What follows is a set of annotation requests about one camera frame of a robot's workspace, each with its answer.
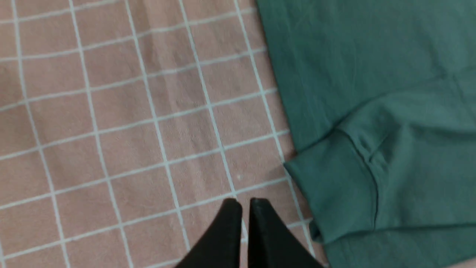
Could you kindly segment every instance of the green sweatshirt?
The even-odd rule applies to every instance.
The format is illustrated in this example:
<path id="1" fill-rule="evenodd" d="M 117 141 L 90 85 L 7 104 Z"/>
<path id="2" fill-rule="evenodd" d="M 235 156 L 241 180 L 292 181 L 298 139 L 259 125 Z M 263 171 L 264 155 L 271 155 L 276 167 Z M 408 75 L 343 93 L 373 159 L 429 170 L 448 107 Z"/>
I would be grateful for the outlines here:
<path id="1" fill-rule="evenodd" d="M 333 268 L 476 257 L 476 0 L 258 0 Z"/>

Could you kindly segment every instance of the ribbed cuff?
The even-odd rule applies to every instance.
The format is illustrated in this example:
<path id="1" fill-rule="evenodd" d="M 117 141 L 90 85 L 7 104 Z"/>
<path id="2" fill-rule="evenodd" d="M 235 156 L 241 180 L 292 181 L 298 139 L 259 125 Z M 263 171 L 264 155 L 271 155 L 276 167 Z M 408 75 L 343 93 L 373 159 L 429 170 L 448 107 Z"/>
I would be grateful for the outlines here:
<path id="1" fill-rule="evenodd" d="M 285 163 L 314 217 L 322 243 L 374 229 L 377 192 L 372 174 L 341 131 Z"/>

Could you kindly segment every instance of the cloth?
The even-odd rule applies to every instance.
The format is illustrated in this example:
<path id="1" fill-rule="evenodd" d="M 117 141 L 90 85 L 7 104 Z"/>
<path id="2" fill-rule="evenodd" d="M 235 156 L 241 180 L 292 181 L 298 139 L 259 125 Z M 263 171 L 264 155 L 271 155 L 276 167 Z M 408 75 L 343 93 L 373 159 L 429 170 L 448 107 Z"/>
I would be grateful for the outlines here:
<path id="1" fill-rule="evenodd" d="M 309 202 L 333 268 L 476 256 L 476 4 L 259 0 Z"/>

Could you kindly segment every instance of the white grid line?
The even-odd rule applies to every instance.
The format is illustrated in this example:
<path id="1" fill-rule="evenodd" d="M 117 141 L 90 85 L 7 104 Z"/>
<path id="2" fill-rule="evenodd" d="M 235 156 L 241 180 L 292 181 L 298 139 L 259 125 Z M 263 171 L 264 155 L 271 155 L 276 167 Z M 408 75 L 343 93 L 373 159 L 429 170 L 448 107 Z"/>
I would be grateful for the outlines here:
<path id="1" fill-rule="evenodd" d="M 269 89 L 269 90 L 266 90 L 265 93 L 272 93 L 272 92 L 275 92 L 275 91 L 276 91 L 276 89 Z M 247 100 L 247 99 L 254 98 L 254 97 L 258 97 L 258 96 L 260 96 L 260 93 L 251 93 L 251 94 L 243 95 L 243 96 L 238 97 L 238 98 L 229 99 L 229 100 L 225 100 L 225 101 L 221 101 L 221 102 L 217 102 L 217 103 L 212 103 L 211 106 L 215 107 L 215 106 L 219 106 L 219 105 L 226 105 L 226 104 L 240 102 L 240 101 Z M 187 115 L 187 114 L 190 114 L 190 113 L 196 113 L 196 112 L 204 110 L 204 109 L 207 109 L 206 105 L 201 106 L 201 107 L 197 107 L 197 108 L 191 109 L 191 110 L 186 110 L 186 111 L 182 111 L 182 112 L 168 114 L 168 115 L 165 115 L 165 116 L 160 116 L 160 117 L 157 117 L 157 121 L 160 122 L 160 121 L 164 121 L 164 120 L 167 120 L 167 119 Z M 149 123 L 153 123 L 153 122 L 154 122 L 154 120 L 152 118 L 150 118 L 150 119 L 137 121 L 137 122 L 127 124 L 127 125 L 122 125 L 122 126 L 118 126 L 118 127 L 112 127 L 112 128 L 107 128 L 107 129 L 103 129 L 103 130 L 98 130 L 98 133 L 101 135 L 101 134 L 110 133 L 110 132 L 114 132 L 114 131 L 118 131 L 118 130 L 126 130 L 126 129 L 130 129 L 130 128 L 133 128 L 133 127 L 136 127 L 136 126 L 140 126 L 140 125 L 143 125 L 143 124 L 149 124 Z M 60 144 L 63 144 L 63 143 L 72 142 L 72 141 L 76 141 L 76 140 L 83 139 L 83 138 L 86 138 L 86 137 L 90 137 L 90 136 L 93 136 L 93 135 L 94 135 L 94 132 L 90 132 L 90 133 L 86 133 L 86 134 L 81 134 L 81 135 L 77 135 L 77 136 L 57 140 L 57 141 L 54 141 L 54 142 L 51 142 L 51 143 L 48 143 L 48 144 L 43 144 L 41 146 L 37 146 L 37 147 L 27 149 L 27 150 L 24 150 L 24 151 L 15 152 L 15 153 L 8 154 L 8 155 L 2 155 L 2 156 L 0 156 L 0 161 L 5 160 L 5 159 L 18 157 L 18 156 L 25 155 L 25 154 L 28 154 L 28 153 L 36 152 L 40 148 L 45 149 L 45 148 L 49 148 L 49 147 L 52 147 L 52 146 L 55 146 L 55 145 L 60 145 Z"/>
<path id="2" fill-rule="evenodd" d="M 264 51 L 266 51 L 266 47 L 260 48 L 260 49 L 255 49 L 255 50 L 253 50 L 253 53 L 264 52 Z M 233 60 L 233 59 L 239 59 L 239 58 L 248 57 L 248 56 L 250 56 L 250 54 L 248 52 L 246 52 L 246 53 L 236 54 L 236 55 L 232 55 L 232 56 L 216 58 L 216 59 L 213 59 L 213 60 L 210 60 L 210 61 L 200 62 L 200 66 L 205 66 L 205 65 L 209 65 L 209 64 L 218 63 L 218 62 L 225 62 L 225 61 L 229 61 L 229 60 Z M 167 70 L 162 70 L 162 71 L 159 71 L 159 72 L 153 72 L 153 73 L 148 74 L 147 77 L 148 78 L 153 78 L 153 77 L 167 75 L 167 74 L 175 74 L 175 73 L 189 71 L 189 70 L 192 70 L 194 68 L 197 68 L 196 63 L 188 64 L 186 66 L 179 67 L 179 68 L 176 68 L 176 69 L 167 69 Z M 102 85 L 102 86 L 89 87 L 89 91 L 95 92 L 95 91 L 100 91 L 100 90 L 105 90 L 105 89 L 111 89 L 111 88 L 131 84 L 131 83 L 134 83 L 134 82 L 137 82 L 137 81 L 141 81 L 142 79 L 143 78 L 142 78 L 142 75 L 141 75 L 141 76 L 134 77 L 134 78 L 131 78 L 131 79 L 126 79 L 126 80 L 122 80 L 122 81 L 119 81 L 119 82 L 113 82 L 113 83 L 105 84 L 105 85 Z M 2 107 L 0 107 L 0 112 L 3 112 L 3 111 L 6 111 L 6 110 L 9 110 L 9 109 L 13 109 L 13 108 L 16 108 L 18 106 L 24 105 L 26 103 L 26 101 L 32 103 L 32 102 L 47 100 L 47 99 L 51 99 L 51 98 L 76 95 L 76 94 L 81 94 L 81 93 L 86 93 L 86 92 L 87 92 L 87 90 L 85 88 L 83 88 L 83 89 L 78 89 L 78 90 L 72 90 L 72 91 L 66 91 L 66 92 L 60 92 L 60 93 L 50 93 L 50 94 L 42 95 L 42 96 L 39 96 L 39 97 L 28 98 L 26 100 L 21 100 L 21 101 L 16 102 L 16 103 L 7 104 L 5 106 L 2 106 Z"/>
<path id="3" fill-rule="evenodd" d="M 291 228 L 296 228 L 298 226 L 302 226 L 302 225 L 306 225 L 308 223 L 311 222 L 311 219 L 305 219 L 305 220 L 302 220 L 302 221 L 298 221 L 298 222 L 295 222 L 295 223 L 291 223 L 291 224 L 288 224 L 286 225 L 286 227 L 288 227 L 288 229 L 291 229 Z"/>
<path id="4" fill-rule="evenodd" d="M 279 132 L 278 135 L 284 135 L 284 134 L 287 134 L 287 133 L 289 133 L 289 131 L 285 130 L 285 131 Z M 270 135 L 265 135 L 265 136 L 262 136 L 262 137 L 259 137 L 259 138 L 253 138 L 253 139 L 249 139 L 249 140 L 246 140 L 246 141 L 243 141 L 243 142 L 239 142 L 237 144 L 231 144 L 231 145 L 228 145 L 228 146 L 225 147 L 225 151 L 236 148 L 236 147 L 239 147 L 239 146 L 245 146 L 245 145 L 248 145 L 248 144 L 252 144 L 256 141 L 270 139 L 272 137 L 273 137 L 272 134 L 270 134 Z M 206 151 L 206 152 L 202 152 L 202 153 L 199 153 L 199 154 L 188 155 L 188 156 L 185 156 L 183 158 L 169 160 L 168 165 L 175 165 L 175 164 L 178 164 L 178 163 L 182 163 L 184 161 L 196 159 L 196 158 L 203 157 L 203 156 L 213 155 L 213 154 L 216 154 L 216 153 L 219 153 L 219 152 L 220 152 L 220 149 L 216 148 L 216 149 Z M 166 164 L 165 162 L 162 162 L 162 163 L 146 166 L 146 167 L 143 167 L 143 168 L 134 169 L 134 170 L 131 170 L 131 171 L 126 171 L 126 172 L 123 172 L 123 173 L 120 173 L 120 174 L 117 174 L 117 175 L 114 175 L 114 176 L 110 176 L 109 179 L 114 180 L 114 179 L 119 179 L 119 178 L 123 178 L 123 177 L 130 176 L 130 175 L 135 175 L 135 174 L 138 174 L 138 173 L 141 173 L 141 172 L 146 172 L 146 171 L 149 171 L 149 170 L 152 170 L 152 169 L 164 167 L 165 164 Z M 67 192 L 71 192 L 71 191 L 87 188 L 87 187 L 90 187 L 90 186 L 93 186 L 93 185 L 101 184 L 101 183 L 106 182 L 106 181 L 107 181 L 106 178 L 102 178 L 102 179 L 94 180 L 94 181 L 91 181 L 91 182 L 83 183 L 83 184 L 80 184 L 80 185 L 68 187 L 68 188 L 65 188 L 65 189 L 56 190 L 53 194 L 55 194 L 55 195 L 64 194 L 64 193 L 67 193 Z M 11 207 L 18 206 L 18 205 L 23 205 L 23 204 L 33 202 L 33 201 L 38 201 L 38 200 L 41 200 L 41 199 L 44 199 L 44 198 L 47 198 L 47 197 L 51 197 L 51 194 L 43 194 L 43 195 L 39 195 L 39 196 L 26 198 L 26 199 L 23 199 L 23 200 L 20 200 L 20 201 L 11 202 L 11 203 L 0 206 L 0 210 L 11 208 Z"/>
<path id="5" fill-rule="evenodd" d="M 130 23 L 130 26 L 132 28 L 132 35 L 134 36 L 134 42 L 135 42 L 135 45 L 136 45 L 136 52 L 137 52 L 137 55 L 139 57 L 140 70 L 142 71 L 143 81 L 144 81 L 145 88 L 146 88 L 146 91 L 147 91 L 147 98 L 149 100 L 149 106 L 150 106 L 150 110 L 152 112 L 152 119 L 154 120 L 154 126 L 155 126 L 155 130 L 156 130 L 156 133 L 157 133 L 157 138 L 159 140 L 160 151 L 162 153 L 162 159 L 164 160 L 164 163 L 165 163 L 165 171 L 167 173 L 167 179 L 169 180 L 169 184 L 170 184 L 169 186 L 170 186 L 170 189 L 172 191 L 172 198 L 174 200 L 174 206 L 175 206 L 175 209 L 177 211 L 178 221 L 179 221 L 180 226 L 182 228 L 182 235 L 183 235 L 185 247 L 187 248 L 187 250 L 190 250 L 190 241 L 188 240 L 187 231 L 186 231 L 184 223 L 183 223 L 182 212 L 179 209 L 180 208 L 179 200 L 177 198 L 177 192 L 175 191 L 174 182 L 172 180 L 172 175 L 170 173 L 170 167 L 169 167 L 169 163 L 168 163 L 168 160 L 167 160 L 166 149 L 165 149 L 165 146 L 164 146 L 164 142 L 162 140 L 162 133 L 160 132 L 159 122 L 157 120 L 157 115 L 156 115 L 156 111 L 155 111 L 155 105 L 154 105 L 154 102 L 152 100 L 152 95 L 150 93 L 149 80 L 147 79 L 146 67 L 145 67 L 145 64 L 144 64 L 144 60 L 142 59 L 142 53 L 140 52 L 139 40 L 137 39 L 137 36 L 136 36 L 136 29 L 135 29 L 134 21 L 132 19 L 132 14 L 131 14 L 131 11 L 130 11 L 129 0 L 125 0 L 125 3 L 126 3 L 127 14 L 128 14 L 128 17 L 129 17 L 129 23 Z"/>
<path id="6" fill-rule="evenodd" d="M 1 241 L 0 241 L 0 267 L 4 267 L 4 268 L 7 267 L 7 265 L 5 264 L 5 259 L 3 258 L 3 247 L 1 245 Z"/>
<path id="7" fill-rule="evenodd" d="M 241 10 L 240 10 L 240 7 L 239 7 L 239 4 L 238 4 L 238 0 L 234 0 L 235 2 L 235 7 L 236 7 L 236 10 L 237 10 L 237 13 L 238 13 L 238 19 L 239 19 L 239 22 L 241 24 L 241 29 L 243 30 L 243 35 L 245 37 L 245 43 L 246 43 L 246 47 L 248 48 L 248 52 L 250 54 L 250 57 L 251 57 L 251 64 L 253 66 L 253 71 L 255 73 L 255 76 L 256 76 L 256 80 L 258 81 L 258 86 L 259 86 L 259 91 L 261 92 L 261 98 L 263 100 L 263 103 L 264 103 L 264 106 L 265 106 L 265 110 L 266 110 L 266 114 L 268 116 L 268 120 L 269 120 L 269 124 L 271 125 L 271 130 L 273 132 L 273 136 L 274 136 L 274 140 L 276 142 L 276 147 L 278 148 L 278 152 L 279 152 L 279 157 L 281 158 L 281 162 L 284 163 L 284 155 L 283 155 L 283 150 L 281 148 L 281 144 L 279 142 L 279 139 L 278 139 L 278 135 L 276 134 L 276 128 L 274 126 L 274 122 L 273 122 L 273 118 L 271 116 L 271 112 L 269 110 L 269 105 L 268 105 L 268 102 L 266 100 L 266 96 L 265 96 L 265 92 L 263 90 L 263 84 L 261 83 L 261 79 L 259 77 L 259 73 L 258 73 L 258 68 L 256 67 L 256 62 L 255 62 L 255 57 L 254 57 L 254 53 L 252 53 L 252 49 L 251 49 L 251 44 L 249 42 L 249 38 L 248 38 L 248 33 L 246 32 L 246 27 L 245 27 L 245 24 L 243 22 L 243 17 L 241 15 Z M 291 177 L 288 176 L 288 184 L 289 184 L 289 189 L 291 190 L 291 194 L 293 196 L 293 201 L 294 201 L 294 204 L 296 206 L 296 210 L 297 210 L 297 214 L 299 216 L 299 219 L 301 221 L 304 220 L 304 217 L 303 217 L 303 214 L 302 214 L 302 211 L 301 211 L 301 208 L 299 207 L 299 202 L 298 202 L 298 197 L 296 195 L 296 191 L 294 190 L 294 187 L 292 185 L 292 182 L 291 182 Z M 315 254 L 314 254 L 314 250 L 312 248 L 312 244 L 311 244 L 311 240 L 309 238 L 309 236 L 307 235 L 307 232 L 306 232 L 306 228 L 303 227 L 303 231 L 304 231 L 304 235 L 306 237 L 306 241 L 307 241 L 307 246 L 309 248 L 309 251 L 311 252 L 311 255 L 313 257 L 316 257 Z"/>
<path id="8" fill-rule="evenodd" d="M 166 262 L 162 262 L 162 263 L 159 263 L 159 264 L 155 264 L 155 265 L 151 265 L 151 266 L 147 266 L 146 268 L 160 268 L 160 267 L 164 267 L 166 265 L 170 265 L 170 264 L 176 264 L 180 261 L 180 259 L 174 259 L 174 260 L 169 260 L 169 261 L 166 261 Z"/>
<path id="9" fill-rule="evenodd" d="M 16 40 L 16 46 L 17 46 L 18 73 L 19 73 L 19 79 L 20 79 L 21 92 L 23 94 L 23 98 L 25 100 L 27 100 L 28 95 L 27 95 L 27 89 L 26 89 L 26 84 L 25 84 L 25 78 L 24 78 L 24 75 L 23 75 L 22 51 L 21 51 L 21 40 L 20 40 L 20 25 L 19 25 L 19 21 L 18 21 L 17 5 L 16 5 L 15 0 L 11 0 L 11 7 L 12 7 L 13 20 L 14 20 L 14 24 L 15 24 L 15 40 Z M 27 110 L 27 113 L 28 113 L 28 119 L 30 121 L 31 129 L 33 131 L 33 136 L 34 136 L 34 139 L 35 139 L 35 143 L 36 143 L 37 146 L 41 147 L 40 138 L 38 136 L 38 131 L 36 129 L 35 122 L 33 120 L 33 115 L 31 113 L 30 104 L 29 104 L 28 100 L 26 101 L 25 106 L 26 106 L 26 110 Z M 62 240 L 62 239 L 64 239 L 63 226 L 61 225 L 60 213 L 59 213 L 59 210 L 58 210 L 58 203 L 56 202 L 56 196 L 53 194 L 54 191 L 55 191 L 54 184 L 53 184 L 53 181 L 51 179 L 50 170 L 48 168 L 48 164 L 46 162 L 45 154 L 44 154 L 42 148 L 39 149 L 39 153 L 40 153 L 41 162 L 43 164 L 43 168 L 45 169 L 45 174 L 46 174 L 46 178 L 47 178 L 47 181 L 48 181 L 48 186 L 49 186 L 49 189 L 50 189 L 51 202 L 53 204 L 53 210 L 54 210 L 54 213 L 55 213 L 55 221 L 56 221 L 56 225 L 57 225 L 57 228 L 58 228 L 59 238 L 60 238 L 60 240 Z M 66 267 L 70 268 L 69 257 L 68 257 L 68 253 L 66 251 L 66 245 L 64 243 L 61 243 L 61 250 L 63 252 L 63 258 L 64 258 L 64 261 L 65 261 Z"/>
<path id="10" fill-rule="evenodd" d="M 112 3 L 119 2 L 119 1 L 121 1 L 121 0 L 102 0 L 102 1 L 98 1 L 98 2 L 85 3 L 85 4 L 74 7 L 74 10 L 79 11 L 79 10 L 89 9 L 89 8 L 98 7 L 98 6 L 102 6 L 102 5 L 112 4 Z M 34 20 L 38 20 L 38 19 L 60 16 L 60 15 L 68 14 L 70 11 L 71 11 L 70 8 L 65 8 L 65 9 L 61 9 L 61 10 L 53 10 L 53 11 L 48 11 L 48 12 L 44 12 L 44 13 L 40 13 L 40 14 L 19 17 L 18 22 L 34 21 Z M 0 24 L 1 23 L 14 23 L 14 22 L 15 22 L 15 20 L 1 20 Z"/>
<path id="11" fill-rule="evenodd" d="M 227 158 L 225 156 L 225 149 L 224 149 L 223 144 L 221 142 L 220 133 L 218 132 L 218 127 L 217 127 L 217 121 L 215 120 L 215 116 L 214 116 L 214 113 L 213 113 L 213 106 L 211 105 L 210 97 L 209 97 L 208 91 L 207 91 L 207 85 L 205 84 L 205 79 L 203 78 L 203 73 L 202 73 L 202 68 L 201 68 L 202 63 L 200 62 L 200 60 L 198 58 L 197 49 L 195 47 L 195 41 L 193 40 L 193 35 L 192 35 L 192 31 L 190 30 L 190 24 L 188 22 L 187 13 L 185 12 L 185 6 L 184 6 L 182 0 L 179 0 L 179 3 L 180 3 L 180 9 L 182 11 L 183 20 L 185 22 L 185 27 L 187 28 L 188 40 L 190 41 L 190 47 L 193 51 L 193 57 L 195 59 L 195 63 L 197 64 L 197 67 L 198 67 L 197 68 L 198 69 L 198 76 L 200 77 L 200 83 L 202 85 L 203 94 L 205 95 L 205 100 L 207 102 L 207 108 L 208 108 L 208 112 L 210 114 L 213 130 L 215 132 L 215 137 L 217 139 L 217 144 L 218 144 L 218 148 L 220 150 L 221 159 L 222 159 L 223 165 L 225 167 L 225 173 L 227 174 L 228 184 L 230 186 L 230 190 L 231 190 L 231 193 L 232 193 L 233 197 L 237 198 L 237 194 L 236 194 L 236 191 L 235 191 L 235 185 L 233 183 L 233 179 L 231 178 L 230 169 L 229 169 L 229 166 L 228 166 Z M 228 18 L 228 17 L 230 17 L 230 14 L 225 14 L 222 17 L 223 18 Z M 245 237 L 248 237 L 248 231 L 246 229 L 246 224 L 245 224 L 245 221 L 243 220 L 243 218 L 241 220 L 241 229 L 242 229 L 243 235 Z"/>
<path id="12" fill-rule="evenodd" d="M 267 181 L 267 182 L 264 182 L 264 183 L 261 183 L 261 184 L 253 185 L 253 186 L 246 187 L 246 188 L 242 188 L 240 190 L 237 190 L 237 194 L 242 194 L 242 193 L 246 193 L 246 192 L 249 192 L 249 191 L 252 191 L 252 190 L 256 190 L 256 189 L 264 188 L 264 187 L 267 187 L 267 186 L 279 184 L 279 183 L 285 182 L 286 180 L 287 180 L 286 177 L 282 177 L 282 178 Z M 211 202 L 219 201 L 219 200 L 222 200 L 222 199 L 228 198 L 228 197 L 232 197 L 231 192 L 220 195 L 220 196 L 215 196 L 215 197 L 212 197 L 212 198 L 209 198 L 209 199 L 205 199 L 205 200 L 202 200 L 202 201 L 198 201 L 198 202 L 190 204 L 190 205 L 181 206 L 178 209 L 180 211 L 183 211 L 183 210 L 191 209 L 191 208 L 194 208 L 194 207 L 197 207 L 197 206 L 205 205 L 205 204 L 208 204 L 208 203 L 211 203 Z M 174 214 L 176 212 L 177 212 L 176 209 L 171 209 L 171 210 L 168 210 L 168 211 L 163 211 L 163 212 L 152 214 L 152 215 L 149 215 L 149 216 L 133 219 L 133 220 L 124 222 L 122 225 L 123 226 L 129 226 L 129 225 L 141 223 L 141 222 L 144 222 L 144 221 L 147 221 L 147 220 L 159 218 L 159 217 L 162 217 L 162 216 L 171 215 L 171 214 Z M 301 223 L 301 222 L 299 221 L 299 222 L 296 222 L 296 223 L 292 223 L 288 226 L 293 226 L 293 225 L 296 225 L 296 224 L 299 224 L 299 223 Z M 29 249 L 26 249 L 26 250 L 23 250 L 23 251 L 8 254 L 8 255 L 4 256 L 4 259 L 7 260 L 7 259 L 15 258 L 15 257 L 18 257 L 18 256 L 22 256 L 22 255 L 25 255 L 25 254 L 28 254 L 28 253 L 36 252 L 36 251 L 39 251 L 39 250 L 42 250 L 42 249 L 54 247 L 54 246 L 57 246 L 57 245 L 60 245 L 60 244 L 66 244 L 66 243 L 71 242 L 71 241 L 76 241 L 76 240 L 86 238 L 86 237 L 90 237 L 90 236 L 93 236 L 93 235 L 97 235 L 97 234 L 100 234 L 100 233 L 103 233 L 103 232 L 115 230 L 115 229 L 118 229 L 119 227 L 120 227 L 120 225 L 117 224 L 117 225 L 112 225 L 112 226 L 108 226 L 108 227 L 105 227 L 105 228 L 100 228 L 100 229 L 97 229 L 97 230 L 94 230 L 94 231 L 90 231 L 90 232 L 87 232 L 87 233 L 84 233 L 84 234 L 80 234 L 80 235 L 77 235 L 77 236 L 74 236 L 74 237 L 64 238 L 64 239 L 61 239 L 59 241 L 51 242 L 51 243 L 44 244 L 44 245 L 41 245 L 41 246 L 32 247 L 32 248 L 29 248 Z"/>
<path id="13" fill-rule="evenodd" d="M 95 6 L 101 6 L 101 5 L 116 3 L 116 2 L 119 2 L 119 1 L 121 1 L 121 0 L 103 0 L 103 1 L 99 1 L 99 2 L 86 3 L 86 4 L 83 4 L 79 7 L 75 7 L 74 10 L 79 11 L 79 10 L 83 10 L 83 9 L 86 9 L 86 8 L 91 8 L 91 7 L 95 7 Z M 19 21 L 31 21 L 31 20 L 35 20 L 35 19 L 39 19 L 39 18 L 47 18 L 47 17 L 51 17 L 51 16 L 58 16 L 58 15 L 66 14 L 68 12 L 71 12 L 71 8 L 70 9 L 64 9 L 64 10 L 51 11 L 51 12 L 47 12 L 47 13 L 42 13 L 42 14 L 30 16 L 30 17 L 24 17 L 24 18 L 20 18 Z M 256 9 L 255 8 L 249 8 L 249 9 L 246 9 L 246 10 L 242 10 L 241 12 L 243 12 L 243 13 L 244 12 L 245 13 L 253 13 L 253 12 L 256 12 Z M 215 17 L 210 17 L 210 18 L 207 18 L 207 19 L 190 21 L 189 24 L 190 25 L 205 24 L 205 23 L 224 20 L 224 19 L 227 19 L 227 18 L 230 18 L 230 17 L 233 17 L 233 16 L 237 16 L 237 13 L 236 12 L 230 12 L 230 13 L 221 14 L 221 15 L 218 15 L 218 16 L 215 16 Z M 1 23 L 14 23 L 14 21 L 0 21 L 0 24 Z M 169 27 L 153 28 L 153 29 L 150 29 L 150 30 L 142 32 L 142 33 L 137 33 L 136 37 L 137 38 L 142 38 L 146 35 L 149 35 L 149 34 L 152 34 L 152 33 L 155 33 L 155 32 L 174 31 L 174 30 L 178 30 L 178 29 L 181 29 L 181 28 L 185 28 L 185 23 L 179 23 L 177 25 L 169 26 Z M 130 41 L 130 40 L 133 40 L 133 39 L 134 39 L 134 36 L 131 36 L 131 35 L 130 36 L 125 36 L 125 37 L 121 37 L 121 38 L 117 38 L 117 39 L 113 39 L 113 40 L 98 42 L 98 43 L 91 44 L 91 45 L 88 45 L 88 46 L 83 46 L 82 50 L 87 51 L 87 50 L 103 47 L 103 46 L 106 46 L 106 45 L 112 45 L 112 44 L 116 44 L 116 43 Z M 34 55 L 23 55 L 22 59 L 23 60 L 46 59 L 46 58 L 69 55 L 69 54 L 78 53 L 78 52 L 79 52 L 79 49 L 75 48 L 75 49 L 69 49 L 69 50 L 64 50 L 64 51 L 60 51 L 60 52 L 42 53 L 42 54 L 34 54 Z M 17 57 L 0 58 L 0 62 L 15 61 L 17 59 L 18 59 Z"/>
<path id="14" fill-rule="evenodd" d="M 109 178 L 108 170 L 107 170 L 107 167 L 106 167 L 106 162 L 104 161 L 104 156 L 102 154 L 101 141 L 100 141 L 99 132 L 98 132 L 98 124 L 96 122 L 96 116 L 95 116 L 95 113 L 94 113 L 94 106 L 93 106 L 93 102 L 92 102 L 91 91 L 90 91 L 90 88 L 89 88 L 89 76 L 88 76 L 88 71 L 86 69 L 86 62 L 85 62 L 85 59 L 84 59 L 84 51 L 83 51 L 83 47 L 82 47 L 82 44 L 81 44 L 81 37 L 79 35 L 79 29 L 78 29 L 78 24 L 77 24 L 77 21 L 76 21 L 76 13 L 75 13 L 75 10 L 74 10 L 73 0 L 69 0 L 69 7 L 71 9 L 71 16 L 72 16 L 73 25 L 74 25 L 74 31 L 75 31 L 76 39 L 77 39 L 77 42 L 78 42 L 79 57 L 81 59 L 81 66 L 82 66 L 82 70 L 83 70 L 84 83 L 85 83 L 85 86 L 86 86 L 86 95 L 88 97 L 89 112 L 91 114 L 91 120 L 92 120 L 92 125 L 93 125 L 93 130 L 94 130 L 93 133 L 94 133 L 95 140 L 96 140 L 96 146 L 98 148 L 99 161 L 101 162 L 101 167 L 102 167 L 102 170 L 104 172 L 106 183 L 108 185 L 109 195 L 110 195 L 112 206 L 114 208 L 114 213 L 116 214 L 116 218 L 117 218 L 117 221 L 119 223 L 119 229 L 120 229 L 120 233 L 121 233 L 121 236 L 122 236 L 122 241 L 124 242 L 124 250 L 125 250 L 125 253 L 126 253 L 126 258 L 127 258 L 128 263 L 129 263 L 129 267 L 133 268 L 134 265 L 132 264 L 132 258 L 130 256 L 129 245 L 127 243 L 126 233 L 124 232 L 124 226 L 122 224 L 122 218 L 121 218 L 119 208 L 118 208 L 118 205 L 117 205 L 117 202 L 116 202 L 116 197 L 114 195 L 114 190 L 112 189 L 111 179 Z"/>

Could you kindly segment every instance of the pink grid fabric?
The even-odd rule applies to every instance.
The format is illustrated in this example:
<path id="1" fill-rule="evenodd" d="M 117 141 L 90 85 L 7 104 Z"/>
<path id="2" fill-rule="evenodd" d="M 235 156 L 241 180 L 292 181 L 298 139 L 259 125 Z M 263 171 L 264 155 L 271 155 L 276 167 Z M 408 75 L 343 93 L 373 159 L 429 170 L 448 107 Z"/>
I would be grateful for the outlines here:
<path id="1" fill-rule="evenodd" d="M 0 264 L 172 267 L 223 198 L 310 212 L 246 0 L 0 2 Z"/>

